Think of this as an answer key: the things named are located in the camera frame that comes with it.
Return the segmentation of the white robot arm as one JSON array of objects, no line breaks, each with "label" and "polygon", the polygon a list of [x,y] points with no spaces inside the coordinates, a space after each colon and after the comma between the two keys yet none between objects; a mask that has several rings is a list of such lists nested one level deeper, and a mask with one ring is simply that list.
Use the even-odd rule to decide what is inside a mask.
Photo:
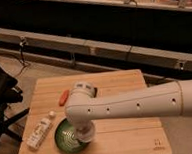
[{"label": "white robot arm", "polygon": [[95,88],[87,81],[73,85],[65,116],[74,128],[84,128],[98,119],[192,117],[192,80],[172,81],[97,98],[95,93]]}]

